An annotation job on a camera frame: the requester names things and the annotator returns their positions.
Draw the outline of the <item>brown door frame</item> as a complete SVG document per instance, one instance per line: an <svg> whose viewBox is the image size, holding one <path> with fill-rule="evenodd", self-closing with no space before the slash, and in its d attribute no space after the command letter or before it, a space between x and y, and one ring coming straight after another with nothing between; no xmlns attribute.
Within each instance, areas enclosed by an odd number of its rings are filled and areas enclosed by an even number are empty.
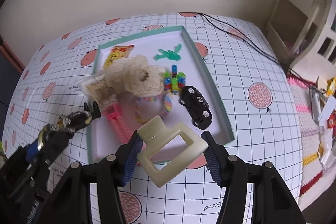
<svg viewBox="0 0 336 224"><path fill-rule="evenodd" d="M16 57L10 47L0 38L0 51L4 58L10 62L10 64L15 67L19 73L23 73L25 66L22 62Z"/></svg>

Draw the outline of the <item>green plastic dragonfly toy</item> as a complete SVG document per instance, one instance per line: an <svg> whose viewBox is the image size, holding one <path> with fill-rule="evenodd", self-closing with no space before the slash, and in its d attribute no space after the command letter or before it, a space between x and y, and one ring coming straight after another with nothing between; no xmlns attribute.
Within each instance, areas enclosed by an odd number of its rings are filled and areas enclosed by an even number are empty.
<svg viewBox="0 0 336 224"><path fill-rule="evenodd" d="M173 50L163 50L163 49L158 49L159 54L156 54L153 59L155 61L160 60L160 59L169 59L169 60L174 60L174 61L179 61L181 59L181 56L179 55L180 50L182 49L182 45L178 44L177 46L174 47Z"/></svg>

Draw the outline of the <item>pink knitted rug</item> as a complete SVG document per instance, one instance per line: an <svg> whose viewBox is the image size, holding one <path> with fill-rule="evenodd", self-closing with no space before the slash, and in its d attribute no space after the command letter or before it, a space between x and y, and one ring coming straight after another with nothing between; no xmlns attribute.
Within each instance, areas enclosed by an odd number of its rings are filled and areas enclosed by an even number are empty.
<svg viewBox="0 0 336 224"><path fill-rule="evenodd" d="M308 196L319 197L335 179L335 165L324 169L319 153L319 127L312 118L312 108L309 88L299 79L287 76L287 81L294 99L301 133L303 170L300 198Z"/></svg>

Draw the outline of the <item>pomegranate print grid bedsheet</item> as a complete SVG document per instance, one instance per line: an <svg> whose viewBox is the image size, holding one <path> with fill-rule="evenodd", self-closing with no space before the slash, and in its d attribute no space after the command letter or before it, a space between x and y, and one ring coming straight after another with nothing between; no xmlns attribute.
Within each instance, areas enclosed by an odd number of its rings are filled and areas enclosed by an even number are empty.
<svg viewBox="0 0 336 224"><path fill-rule="evenodd" d="M284 71L254 24L198 14L113 19L65 34L31 57L9 103L3 150L42 148L40 131L97 101L93 119L52 160L53 190L73 162L85 168L113 154L134 131L158 125L162 143L139 162L118 191L129 223L215 223L224 188L201 148L189 166L162 173L209 131L229 154L255 165L271 162L294 198L302 179L299 120Z"/></svg>

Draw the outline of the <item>cream square hair claw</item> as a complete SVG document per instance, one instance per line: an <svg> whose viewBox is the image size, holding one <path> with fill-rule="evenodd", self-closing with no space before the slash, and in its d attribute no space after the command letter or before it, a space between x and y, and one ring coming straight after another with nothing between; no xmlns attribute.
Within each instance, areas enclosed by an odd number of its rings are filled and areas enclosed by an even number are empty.
<svg viewBox="0 0 336 224"><path fill-rule="evenodd" d="M168 128L159 116L141 126L137 133L145 143L137 160L159 188L182 173L209 147L184 123Z"/></svg>

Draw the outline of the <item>clutter pile on floor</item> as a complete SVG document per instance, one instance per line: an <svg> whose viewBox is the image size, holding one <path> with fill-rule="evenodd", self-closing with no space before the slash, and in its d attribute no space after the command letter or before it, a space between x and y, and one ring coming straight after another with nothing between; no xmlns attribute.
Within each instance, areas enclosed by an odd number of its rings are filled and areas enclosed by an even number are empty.
<svg viewBox="0 0 336 224"><path fill-rule="evenodd" d="M310 89L312 117L319 128L318 157L324 170L335 165L335 77L317 77Z"/></svg>

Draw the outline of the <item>pink hair clip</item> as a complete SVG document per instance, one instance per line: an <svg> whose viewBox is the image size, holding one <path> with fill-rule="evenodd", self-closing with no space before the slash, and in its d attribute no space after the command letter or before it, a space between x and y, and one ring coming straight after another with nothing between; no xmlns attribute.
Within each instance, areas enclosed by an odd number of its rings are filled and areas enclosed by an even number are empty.
<svg viewBox="0 0 336 224"><path fill-rule="evenodd" d="M104 115L108 119L114 133L117 135L118 140L121 144L126 144L130 141L133 135L126 125L121 111L121 106L119 103L113 103L107 106L104 111Z"/></svg>

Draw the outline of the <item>black toy car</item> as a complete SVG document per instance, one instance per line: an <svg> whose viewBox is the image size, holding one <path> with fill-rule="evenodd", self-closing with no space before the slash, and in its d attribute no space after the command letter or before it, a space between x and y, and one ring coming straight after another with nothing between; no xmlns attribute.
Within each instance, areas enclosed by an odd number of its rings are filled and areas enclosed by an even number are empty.
<svg viewBox="0 0 336 224"><path fill-rule="evenodd" d="M205 130L210 126L213 116L206 99L197 88L184 86L179 94L179 103L185 106L195 127Z"/></svg>

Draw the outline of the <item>cream lace scrunchie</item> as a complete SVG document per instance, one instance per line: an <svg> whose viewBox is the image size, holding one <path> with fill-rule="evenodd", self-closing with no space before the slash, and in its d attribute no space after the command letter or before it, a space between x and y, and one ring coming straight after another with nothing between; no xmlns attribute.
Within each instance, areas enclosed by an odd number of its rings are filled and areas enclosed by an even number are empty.
<svg viewBox="0 0 336 224"><path fill-rule="evenodd" d="M145 56L120 58L104 69L106 83L116 94L125 92L137 97L151 97L163 93L165 68L149 65Z"/></svg>

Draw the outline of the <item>cotton swabs plastic bag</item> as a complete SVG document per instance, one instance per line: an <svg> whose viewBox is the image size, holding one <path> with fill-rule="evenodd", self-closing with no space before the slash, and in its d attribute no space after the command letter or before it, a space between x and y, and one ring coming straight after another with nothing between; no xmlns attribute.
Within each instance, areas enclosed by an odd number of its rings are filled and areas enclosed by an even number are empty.
<svg viewBox="0 0 336 224"><path fill-rule="evenodd" d="M101 109L117 103L117 94L106 83L105 73L95 73L77 83L82 92L97 102Z"/></svg>

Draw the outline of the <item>teal shallow cardboard tray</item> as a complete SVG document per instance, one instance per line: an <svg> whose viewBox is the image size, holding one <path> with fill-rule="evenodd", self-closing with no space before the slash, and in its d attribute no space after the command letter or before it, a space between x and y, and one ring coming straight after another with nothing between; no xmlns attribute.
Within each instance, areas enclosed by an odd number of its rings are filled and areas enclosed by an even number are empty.
<svg viewBox="0 0 336 224"><path fill-rule="evenodd" d="M102 117L88 130L90 162L126 143L155 116L208 130L219 144L234 139L214 80L183 26L140 32L98 47L93 73L79 83Z"/></svg>

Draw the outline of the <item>black gold robot toy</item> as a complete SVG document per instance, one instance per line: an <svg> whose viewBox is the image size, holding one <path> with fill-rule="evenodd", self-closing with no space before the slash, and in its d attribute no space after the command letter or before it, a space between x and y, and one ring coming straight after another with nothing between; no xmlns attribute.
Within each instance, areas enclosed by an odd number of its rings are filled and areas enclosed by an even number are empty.
<svg viewBox="0 0 336 224"><path fill-rule="evenodd" d="M84 110L61 115L56 124L46 124L38 135L38 149L41 151L53 135L61 131L78 132L88 127L91 122L101 117L101 111L97 102L93 102L93 109L84 103Z"/></svg>

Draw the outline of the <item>white wooden shelf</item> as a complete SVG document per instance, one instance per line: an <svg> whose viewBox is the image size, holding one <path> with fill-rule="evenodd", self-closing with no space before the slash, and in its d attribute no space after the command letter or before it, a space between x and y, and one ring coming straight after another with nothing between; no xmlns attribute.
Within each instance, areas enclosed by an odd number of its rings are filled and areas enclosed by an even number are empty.
<svg viewBox="0 0 336 224"><path fill-rule="evenodd" d="M321 23L328 0L276 0L264 35L285 65L308 45Z"/></svg>

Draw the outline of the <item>yellow rice cracker packet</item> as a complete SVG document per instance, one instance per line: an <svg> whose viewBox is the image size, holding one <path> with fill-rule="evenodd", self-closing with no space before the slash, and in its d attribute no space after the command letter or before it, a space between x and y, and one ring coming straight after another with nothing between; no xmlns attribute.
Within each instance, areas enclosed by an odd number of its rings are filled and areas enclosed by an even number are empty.
<svg viewBox="0 0 336 224"><path fill-rule="evenodd" d="M117 59L127 58L133 49L134 45L114 46L104 62L103 69L107 69L107 67L109 67Z"/></svg>

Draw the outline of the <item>white cutout cabinet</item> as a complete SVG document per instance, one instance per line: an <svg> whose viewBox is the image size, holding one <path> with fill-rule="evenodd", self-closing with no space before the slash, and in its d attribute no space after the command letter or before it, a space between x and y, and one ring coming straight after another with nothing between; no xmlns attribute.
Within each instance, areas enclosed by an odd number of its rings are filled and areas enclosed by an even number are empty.
<svg viewBox="0 0 336 224"><path fill-rule="evenodd" d="M335 0L327 0L326 9L314 38L308 47L291 63L290 68L310 82L335 77L335 59L329 60L335 50Z"/></svg>

